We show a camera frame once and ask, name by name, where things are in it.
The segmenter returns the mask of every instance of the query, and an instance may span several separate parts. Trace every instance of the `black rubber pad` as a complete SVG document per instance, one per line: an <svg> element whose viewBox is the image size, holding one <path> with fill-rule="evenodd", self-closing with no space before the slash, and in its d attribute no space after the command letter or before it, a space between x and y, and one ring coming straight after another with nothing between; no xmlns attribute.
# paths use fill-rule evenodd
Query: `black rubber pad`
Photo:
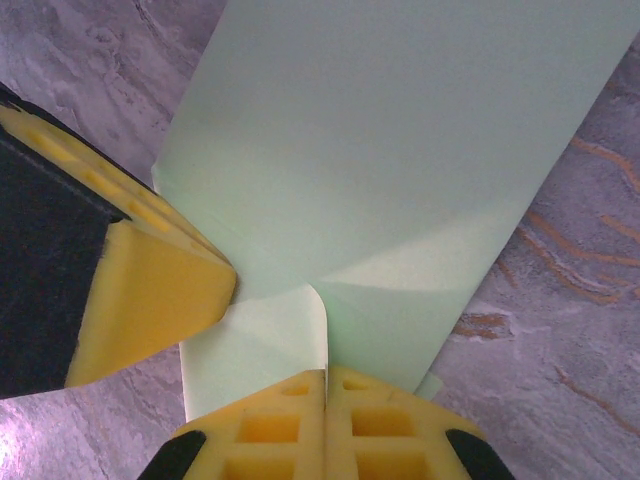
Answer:
<svg viewBox="0 0 640 480"><path fill-rule="evenodd" d="M15 93L13 93L11 91L11 89L9 87L7 87L4 83L0 82L0 93L1 94L9 94L9 95L14 95Z"/></svg>
<svg viewBox="0 0 640 480"><path fill-rule="evenodd" d="M64 387L109 224L126 214L0 128L0 398Z"/></svg>
<svg viewBox="0 0 640 480"><path fill-rule="evenodd" d="M199 430L172 438L160 447L138 480L182 480L206 441Z"/></svg>
<svg viewBox="0 0 640 480"><path fill-rule="evenodd" d="M487 442L462 430L448 430L447 438L471 480L515 480Z"/></svg>

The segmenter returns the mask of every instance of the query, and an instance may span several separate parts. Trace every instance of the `paper sheet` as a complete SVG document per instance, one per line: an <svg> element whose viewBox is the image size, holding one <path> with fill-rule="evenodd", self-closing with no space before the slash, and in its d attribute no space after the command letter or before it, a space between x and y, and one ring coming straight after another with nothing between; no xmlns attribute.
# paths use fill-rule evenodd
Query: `paper sheet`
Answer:
<svg viewBox="0 0 640 480"><path fill-rule="evenodd" d="M413 391L639 20L636 0L231 0L156 180L241 278L214 223L320 293L332 362ZM287 370L218 337L183 345L187 402Z"/></svg>
<svg viewBox="0 0 640 480"><path fill-rule="evenodd" d="M239 280L220 323L180 350L187 421L328 364L327 318L317 292L206 209L189 211Z"/></svg>
<svg viewBox="0 0 640 480"><path fill-rule="evenodd" d="M436 394L443 386L444 383L442 383L442 380L440 380L440 378L438 378L431 372L427 372L427 374L424 376L424 379L422 380L420 385L418 385L416 391L413 393L418 397L422 397L425 400L431 401L435 398Z"/></svg>

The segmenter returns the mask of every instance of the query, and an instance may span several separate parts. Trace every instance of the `yellow foam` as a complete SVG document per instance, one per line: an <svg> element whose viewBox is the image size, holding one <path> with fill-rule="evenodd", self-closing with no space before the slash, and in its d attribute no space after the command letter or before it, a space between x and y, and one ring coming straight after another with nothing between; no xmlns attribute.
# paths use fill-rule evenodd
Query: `yellow foam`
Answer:
<svg viewBox="0 0 640 480"><path fill-rule="evenodd" d="M309 370L186 424L174 436L207 440L184 480L325 478L324 394L324 371Z"/></svg>
<svg viewBox="0 0 640 480"><path fill-rule="evenodd" d="M469 480L447 439L473 423L375 378L310 370L178 430L207 440L184 480Z"/></svg>
<svg viewBox="0 0 640 480"><path fill-rule="evenodd" d="M107 230L66 386L98 380L222 318L235 272L165 200L36 115L0 106L0 125L131 217Z"/></svg>
<svg viewBox="0 0 640 480"><path fill-rule="evenodd" d="M484 437L442 407L354 370L330 369L327 479L468 480L445 435L449 429Z"/></svg>

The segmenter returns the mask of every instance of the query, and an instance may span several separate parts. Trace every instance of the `marble veining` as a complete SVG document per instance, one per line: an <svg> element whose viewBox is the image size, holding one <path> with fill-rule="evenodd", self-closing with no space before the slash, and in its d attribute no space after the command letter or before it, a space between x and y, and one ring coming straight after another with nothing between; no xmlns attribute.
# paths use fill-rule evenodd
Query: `marble veining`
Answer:
<svg viewBox="0 0 640 480"><path fill-rule="evenodd" d="M0 81L144 181L222 0L4 0ZM437 402L524 480L640 478L640 36L439 355ZM184 422L177 348L0 401L0 479L134 479Z"/></svg>

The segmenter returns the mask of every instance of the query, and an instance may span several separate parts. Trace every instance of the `marble floor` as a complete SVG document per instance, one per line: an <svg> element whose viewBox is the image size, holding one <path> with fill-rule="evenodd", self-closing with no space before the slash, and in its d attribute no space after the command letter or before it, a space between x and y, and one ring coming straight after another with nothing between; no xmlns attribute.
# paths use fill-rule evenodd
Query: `marble floor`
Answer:
<svg viewBox="0 0 640 480"><path fill-rule="evenodd" d="M144 181L223 0L4 0L0 82ZM521 480L640 478L640 36L433 371ZM177 349L0 401L0 479L134 479L184 421Z"/></svg>

